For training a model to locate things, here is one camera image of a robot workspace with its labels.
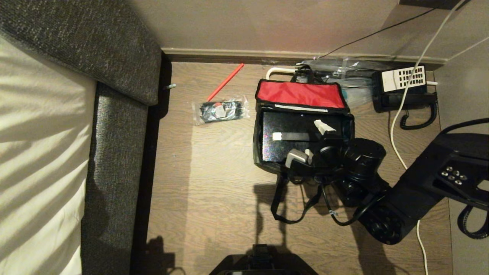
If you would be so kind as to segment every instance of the white handle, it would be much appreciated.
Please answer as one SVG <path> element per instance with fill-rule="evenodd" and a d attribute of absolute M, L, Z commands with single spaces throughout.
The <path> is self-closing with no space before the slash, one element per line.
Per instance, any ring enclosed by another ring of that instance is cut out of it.
<path fill-rule="evenodd" d="M 295 73 L 295 71 L 297 71 L 297 69 L 286 69 L 286 68 L 279 68 L 279 67 L 271 67 L 268 71 L 267 71 L 267 75 L 265 76 L 265 79 L 266 80 L 270 80 L 270 75 L 273 73 L 273 72 L 287 72 L 287 73 Z"/>

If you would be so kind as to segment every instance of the gray sofa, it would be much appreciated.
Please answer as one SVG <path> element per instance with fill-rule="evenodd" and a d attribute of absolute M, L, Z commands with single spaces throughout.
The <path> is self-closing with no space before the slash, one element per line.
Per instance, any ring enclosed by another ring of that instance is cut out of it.
<path fill-rule="evenodd" d="M 138 213 L 146 215 L 136 225 L 140 250 L 151 198 L 157 131 L 147 136 L 147 127 L 154 129 L 167 104 L 158 94 L 158 44 L 123 0 L 2 0 L 0 33 L 98 81 L 81 227 L 83 274 L 129 274 L 138 194 Z"/>

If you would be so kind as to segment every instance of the black cable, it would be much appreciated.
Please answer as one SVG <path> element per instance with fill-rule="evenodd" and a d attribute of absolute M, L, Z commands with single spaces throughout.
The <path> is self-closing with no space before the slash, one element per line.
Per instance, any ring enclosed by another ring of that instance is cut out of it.
<path fill-rule="evenodd" d="M 489 212 L 487 212 L 486 221 L 484 222 L 484 225 L 482 225 L 481 229 L 477 230 L 476 232 L 469 232 L 467 229 L 467 219 L 472 209 L 472 206 L 466 206 L 464 210 L 460 212 L 457 219 L 457 225 L 460 231 L 471 239 L 480 240 L 487 238 L 489 236 Z"/>
<path fill-rule="evenodd" d="M 376 203 L 378 201 L 378 199 L 375 199 L 375 198 L 372 199 L 360 211 L 358 211 L 358 208 L 357 208 L 357 210 L 355 211 L 355 215 L 353 216 L 353 218 L 351 218 L 351 220 L 346 221 L 346 222 L 341 222 L 341 221 L 337 220 L 336 217 L 334 216 L 334 214 L 332 213 L 330 202 L 328 201 L 328 196 L 326 196 L 326 192 L 324 191 L 324 186 L 322 187 L 322 190 L 323 190 L 324 201 L 326 202 L 326 206 L 328 207 L 328 211 L 330 212 L 331 217 L 333 218 L 335 223 L 337 223 L 338 225 L 341 225 L 341 226 L 349 226 L 350 224 L 356 222 L 372 205 L 374 205 L 374 203 Z"/>
<path fill-rule="evenodd" d="M 350 86 L 341 86 L 342 88 L 355 88 L 355 89 L 370 89 L 373 87 L 350 87 Z"/>
<path fill-rule="evenodd" d="M 474 119 L 474 120 L 470 120 L 470 121 L 466 121 L 466 122 L 462 122 L 462 123 L 459 123 L 459 124 L 455 124 L 455 125 L 446 127 L 443 131 L 441 131 L 439 133 L 439 135 L 446 134 L 446 133 L 448 133 L 448 132 L 450 132 L 452 130 L 458 129 L 458 128 L 463 128 L 463 127 L 477 125 L 477 124 L 484 124 L 484 123 L 489 123 L 489 117 L 480 118 L 480 119 Z"/>
<path fill-rule="evenodd" d="M 407 119 L 409 117 L 409 112 L 406 112 L 406 114 L 403 115 L 402 118 L 400 119 L 400 128 L 403 130 L 417 130 L 417 129 L 422 129 L 424 127 L 427 127 L 431 123 L 433 123 L 433 121 L 435 121 L 435 119 L 436 119 L 436 114 L 438 112 L 436 102 L 431 103 L 429 106 L 431 109 L 431 114 L 430 114 L 429 119 L 425 123 L 418 124 L 418 125 L 406 125 Z"/>
<path fill-rule="evenodd" d="M 385 27 L 385 28 L 383 28 L 383 29 L 381 29 L 381 30 L 379 30 L 379 31 L 376 31 L 376 32 L 371 33 L 371 34 L 369 34 L 369 35 L 367 35 L 367 36 L 364 36 L 364 37 L 362 37 L 362 38 L 360 38 L 360 39 L 357 39 L 357 40 L 355 40 L 355 41 L 353 41 L 353 42 L 350 42 L 350 43 L 348 43 L 348 44 L 345 44 L 345 45 L 343 45 L 343 46 L 341 46 L 341 47 L 339 47 L 339 48 L 336 48 L 336 49 L 334 49 L 334 50 L 332 50 L 332 51 L 328 52 L 328 53 L 327 53 L 327 54 L 325 54 L 325 55 L 321 55 L 321 56 L 320 56 L 320 57 L 318 57 L 317 59 L 319 59 L 319 58 L 323 58 L 323 57 L 325 57 L 325 56 L 328 56 L 328 55 L 330 55 L 330 54 L 334 53 L 335 51 L 337 51 L 337 50 L 339 50 L 339 49 L 341 49 L 341 48 L 343 48 L 343 47 L 346 47 L 346 46 L 348 46 L 348 45 L 351 45 L 351 44 L 353 44 L 353 43 L 355 43 L 355 42 L 358 42 L 358 41 L 360 41 L 360 40 L 363 40 L 363 39 L 365 39 L 365 38 L 371 37 L 371 36 L 372 36 L 372 35 L 374 35 L 374 34 L 378 34 L 378 33 L 382 32 L 382 31 L 387 30 L 387 29 L 390 29 L 390 28 L 395 27 L 395 26 L 399 26 L 400 24 L 404 24 L 404 23 L 406 23 L 406 22 L 408 22 L 408 21 L 411 21 L 411 20 L 416 19 L 416 18 L 418 18 L 418 17 L 421 17 L 421 16 L 423 16 L 423 15 L 425 15 L 425 14 L 428 14 L 428 13 L 430 13 L 430 12 L 432 12 L 432 11 L 436 10 L 437 8 L 441 7 L 443 4 L 445 4 L 445 1 L 444 1 L 442 4 L 440 4 L 439 6 L 434 7 L 434 8 L 432 8 L 432 9 L 430 9 L 430 10 L 428 10 L 428 11 L 425 11 L 425 12 L 423 12 L 423 13 L 421 13 L 421 14 L 418 14 L 418 15 L 416 15 L 415 17 L 411 17 L 411 18 L 406 19 L 406 20 L 404 20 L 404 21 L 402 21 L 402 22 L 399 22 L 399 23 L 397 23 L 397 24 L 394 24 L 394 25 L 391 25 L 391 26 Z"/>

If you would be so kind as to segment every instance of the baseboard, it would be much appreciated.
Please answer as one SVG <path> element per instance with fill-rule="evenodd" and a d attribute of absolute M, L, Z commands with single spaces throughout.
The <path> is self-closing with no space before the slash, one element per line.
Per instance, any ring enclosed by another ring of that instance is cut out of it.
<path fill-rule="evenodd" d="M 295 65 L 295 63 L 314 59 L 324 53 L 296 51 L 260 51 L 260 50 L 225 50 L 225 49 L 191 49 L 191 48 L 161 48 L 173 62 L 203 62 L 203 63 L 241 63 L 262 65 Z M 330 58 L 348 56 L 356 59 L 385 61 L 395 63 L 414 63 L 418 56 L 408 55 L 379 55 L 379 54 L 346 54 L 333 53 Z M 424 57 L 424 64 L 432 64 L 439 68 L 446 64 L 446 58 Z"/>

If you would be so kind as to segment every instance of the red pencil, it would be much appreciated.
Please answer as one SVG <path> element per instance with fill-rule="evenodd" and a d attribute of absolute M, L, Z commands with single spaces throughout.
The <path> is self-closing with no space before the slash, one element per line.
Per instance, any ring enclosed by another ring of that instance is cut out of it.
<path fill-rule="evenodd" d="M 211 101 L 211 99 L 219 93 L 219 91 L 243 68 L 244 64 L 241 63 L 234 71 L 228 75 L 226 79 L 212 92 L 212 94 L 207 98 L 207 102 Z"/>

